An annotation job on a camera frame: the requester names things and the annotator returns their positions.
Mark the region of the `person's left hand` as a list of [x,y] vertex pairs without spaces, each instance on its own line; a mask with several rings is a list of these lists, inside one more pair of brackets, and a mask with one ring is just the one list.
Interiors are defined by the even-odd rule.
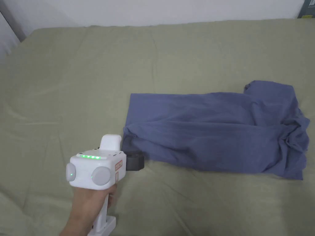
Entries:
[[100,213],[107,197],[107,208],[111,207],[116,189],[116,184],[105,190],[75,188],[69,220],[75,223],[92,224]]

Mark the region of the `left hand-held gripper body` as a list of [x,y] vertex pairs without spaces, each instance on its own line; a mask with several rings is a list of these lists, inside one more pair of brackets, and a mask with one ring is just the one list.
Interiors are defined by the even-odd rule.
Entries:
[[[124,153],[120,135],[106,134],[100,147],[80,152],[70,158],[66,179],[74,188],[105,190],[117,184],[127,171],[144,168],[145,155],[141,151]],[[109,236],[116,227],[116,218],[107,214],[108,197],[92,224],[66,224],[67,236]]]

